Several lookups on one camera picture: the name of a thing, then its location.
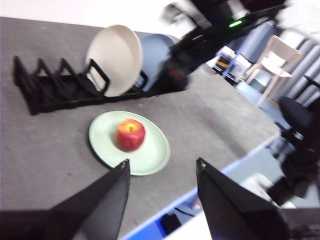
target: black office chair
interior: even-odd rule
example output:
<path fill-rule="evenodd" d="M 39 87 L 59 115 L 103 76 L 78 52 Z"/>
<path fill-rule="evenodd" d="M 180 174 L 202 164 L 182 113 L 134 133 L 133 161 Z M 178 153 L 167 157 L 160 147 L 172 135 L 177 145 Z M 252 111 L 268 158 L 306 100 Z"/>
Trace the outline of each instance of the black office chair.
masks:
<path fill-rule="evenodd" d="M 291 143 L 295 148 L 299 147 L 301 140 L 296 137 L 296 133 L 304 136 L 310 127 L 312 119 L 315 117 L 315 111 L 320 108 L 320 97 L 314 100 L 308 107 L 303 106 L 296 99 L 310 86 L 314 85 L 320 90 L 320 84 L 314 81 L 311 77 L 304 75 L 308 82 L 303 88 L 294 96 L 289 98 L 283 96 L 279 100 L 280 111 L 285 121 L 290 125 L 290 129 L 286 129 L 281 124 L 277 123 L 281 129 L 281 136 L 285 138 L 285 141 L 278 151 L 273 154 L 275 158 L 278 158 L 280 153 L 287 147 L 288 143 Z"/>

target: plate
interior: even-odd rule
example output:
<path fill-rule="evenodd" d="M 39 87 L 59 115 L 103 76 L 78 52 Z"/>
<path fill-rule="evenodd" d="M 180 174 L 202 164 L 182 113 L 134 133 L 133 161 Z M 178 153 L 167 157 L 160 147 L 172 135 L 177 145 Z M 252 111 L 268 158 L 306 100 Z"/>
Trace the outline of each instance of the plate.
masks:
<path fill-rule="evenodd" d="M 141 38 L 142 70 L 149 77 L 143 91 L 147 92 L 157 80 L 157 73 L 161 69 L 162 63 L 169 58 L 169 48 L 174 44 L 174 40 L 164 34 L 148 34 Z M 139 75 L 135 85 L 139 87 L 142 82 L 143 78 Z"/>
<path fill-rule="evenodd" d="M 93 59 L 110 79 L 107 97 L 119 96 L 135 83 L 142 66 L 142 47 L 138 36 L 123 25 L 101 30 L 93 39 L 86 55 L 86 64 Z M 87 77 L 101 91 L 105 80 L 91 68 Z"/>
<path fill-rule="evenodd" d="M 137 120 L 145 129 L 142 145 L 131 152 L 115 145 L 117 126 L 125 119 Z M 170 146 L 164 133 L 148 119 L 128 111 L 109 111 L 97 116 L 89 127 L 89 141 L 98 157 L 111 168 L 129 159 L 131 175 L 155 174 L 170 158 Z"/>

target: black dish rack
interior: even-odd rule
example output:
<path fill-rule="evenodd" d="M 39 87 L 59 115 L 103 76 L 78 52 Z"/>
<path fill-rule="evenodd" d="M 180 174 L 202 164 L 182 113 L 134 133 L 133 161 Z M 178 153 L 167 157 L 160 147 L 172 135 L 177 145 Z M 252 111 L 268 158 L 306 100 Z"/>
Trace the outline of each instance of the black dish rack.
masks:
<path fill-rule="evenodd" d="M 105 80 L 105 87 L 101 91 L 97 91 L 94 84 L 87 78 L 87 73 L 91 68 L 95 68 Z M 134 85 L 126 93 L 119 96 L 104 96 L 110 80 L 93 59 L 90 60 L 83 72 L 76 74 L 64 58 L 61 59 L 60 66 L 54 73 L 51 73 L 43 59 L 39 58 L 36 70 L 33 73 L 28 73 L 20 58 L 15 56 L 13 75 L 14 83 L 21 89 L 31 115 L 184 90 L 184 88 L 178 89 L 170 86 L 168 83 L 164 87 L 163 83 L 156 82 L 150 91 L 145 92 L 143 88 L 148 81 L 148 76 L 141 71 L 143 83 L 139 87 Z"/>

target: red apple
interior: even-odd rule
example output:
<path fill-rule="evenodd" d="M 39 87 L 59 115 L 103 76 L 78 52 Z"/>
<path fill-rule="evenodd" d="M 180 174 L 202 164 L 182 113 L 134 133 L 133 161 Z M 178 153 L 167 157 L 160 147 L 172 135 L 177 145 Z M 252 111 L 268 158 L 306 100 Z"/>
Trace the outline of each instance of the red apple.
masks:
<path fill-rule="evenodd" d="M 145 128 L 140 122 L 134 119 L 126 119 L 116 129 L 117 147 L 126 152 L 134 151 L 141 146 L 145 134 Z"/>

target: wall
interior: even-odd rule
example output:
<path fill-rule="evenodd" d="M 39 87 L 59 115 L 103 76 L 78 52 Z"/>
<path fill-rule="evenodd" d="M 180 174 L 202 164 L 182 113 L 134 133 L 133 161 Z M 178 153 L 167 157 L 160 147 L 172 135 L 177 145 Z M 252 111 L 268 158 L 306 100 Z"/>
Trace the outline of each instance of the wall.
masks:
<path fill-rule="evenodd" d="M 163 7 L 174 0 L 1 0 L 1 16 L 97 27 L 126 25 L 135 31 L 181 37 L 191 27 L 168 26 L 160 20 Z M 229 0 L 239 8 L 238 0 Z M 320 40 L 320 0 L 288 0 L 279 14 L 280 26 L 296 26 Z"/>
<path fill-rule="evenodd" d="M 121 24 L 132 30 L 172 34 L 161 21 L 172 0 L 1 0 L 1 16 L 107 27 Z"/>
<path fill-rule="evenodd" d="M 280 27 L 298 29 L 320 42 L 320 0 L 288 0 L 278 15 Z"/>

